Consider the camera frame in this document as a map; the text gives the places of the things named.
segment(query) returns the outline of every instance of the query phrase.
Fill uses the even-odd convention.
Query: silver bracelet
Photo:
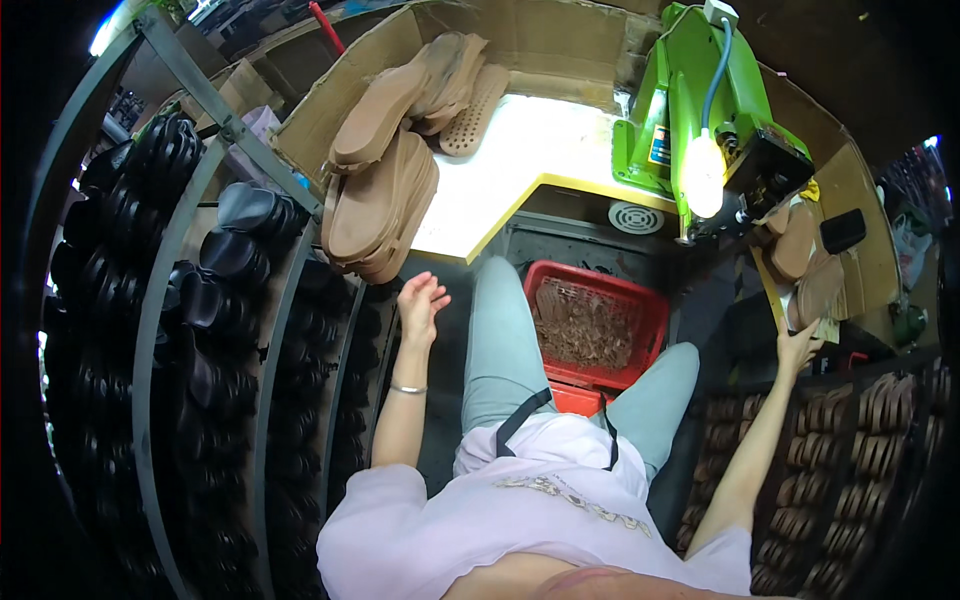
[[[404,394],[426,394],[426,388],[408,388],[406,386],[397,385],[393,381],[390,382],[390,389],[397,390],[398,392]]]

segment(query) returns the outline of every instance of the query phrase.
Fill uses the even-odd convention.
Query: pink shirt
[[[570,414],[528,419],[494,458],[496,427],[477,427],[457,451],[456,477],[427,500],[404,465],[354,474],[317,539],[317,567],[334,599],[442,597],[454,580],[511,552],[577,566],[610,564],[693,588],[750,595],[750,534],[731,528],[682,561],[646,508],[636,448]]]

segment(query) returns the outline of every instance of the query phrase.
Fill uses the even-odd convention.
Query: red plastic basket
[[[559,282],[586,298],[602,296],[612,300],[612,310],[639,313],[630,319],[634,329],[634,347],[627,366],[615,371],[605,367],[582,367],[543,356],[547,378],[575,386],[599,386],[626,390],[646,371],[660,354],[669,307],[666,298],[657,292],[630,281],[571,267],[552,260],[538,260],[530,265],[523,282],[523,294],[531,311],[537,305],[537,290],[544,283]]]
[[[576,413],[584,417],[592,417],[600,412],[600,393],[595,390],[585,390],[559,381],[550,382],[550,392],[553,401],[560,413]],[[615,400],[607,396],[607,404]]]

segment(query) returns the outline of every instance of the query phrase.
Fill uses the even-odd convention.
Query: electrical outlet
[[[730,20],[731,29],[736,29],[736,23],[740,20],[740,15],[736,13],[732,6],[720,0],[706,0],[704,2],[704,15],[707,22],[715,27],[723,28],[720,19],[727,17]]]

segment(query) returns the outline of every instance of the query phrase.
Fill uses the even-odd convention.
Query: red pole
[[[344,44],[340,41],[340,37],[337,36],[337,32],[333,31],[333,28],[330,26],[330,22],[326,20],[326,15],[320,8],[320,5],[316,2],[311,2],[310,11],[315,17],[317,17],[317,20],[320,21],[320,26],[324,28],[327,36],[330,38],[330,41],[333,42],[333,47],[337,49],[337,56],[339,57],[342,55],[345,52]]]

